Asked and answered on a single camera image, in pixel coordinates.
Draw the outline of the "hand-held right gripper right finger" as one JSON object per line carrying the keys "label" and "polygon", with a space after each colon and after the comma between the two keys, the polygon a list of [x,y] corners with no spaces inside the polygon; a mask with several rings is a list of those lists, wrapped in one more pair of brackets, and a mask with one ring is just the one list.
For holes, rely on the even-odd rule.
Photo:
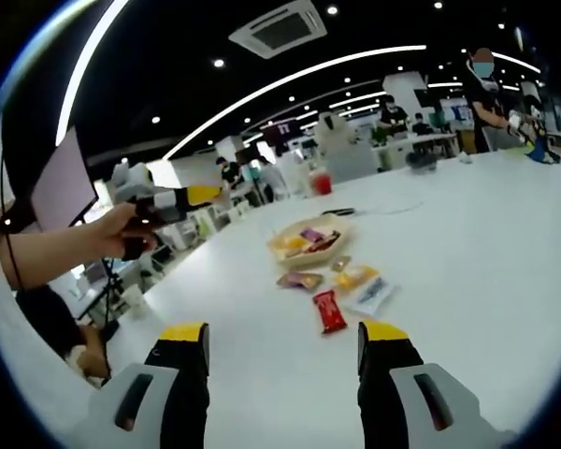
{"label": "hand-held right gripper right finger", "polygon": [[357,401],[366,448],[497,448],[498,431],[477,397],[447,370],[425,363],[402,329],[358,327]]}

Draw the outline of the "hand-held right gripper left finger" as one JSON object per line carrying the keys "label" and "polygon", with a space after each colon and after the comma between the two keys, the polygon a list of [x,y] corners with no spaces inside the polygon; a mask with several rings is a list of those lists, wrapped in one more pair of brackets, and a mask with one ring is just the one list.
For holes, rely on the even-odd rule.
{"label": "hand-held right gripper left finger", "polygon": [[92,398],[91,448],[202,448],[209,407],[209,325],[166,328],[142,363]]}

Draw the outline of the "person's left hand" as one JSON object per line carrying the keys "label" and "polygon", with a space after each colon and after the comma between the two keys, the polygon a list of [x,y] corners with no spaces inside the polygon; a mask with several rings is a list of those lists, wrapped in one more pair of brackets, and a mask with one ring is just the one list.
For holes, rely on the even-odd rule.
{"label": "person's left hand", "polygon": [[115,206],[93,224],[97,250],[102,257],[122,258],[127,239],[139,239],[143,253],[151,251],[156,243],[152,228],[148,224],[140,223],[137,207],[132,203]]}

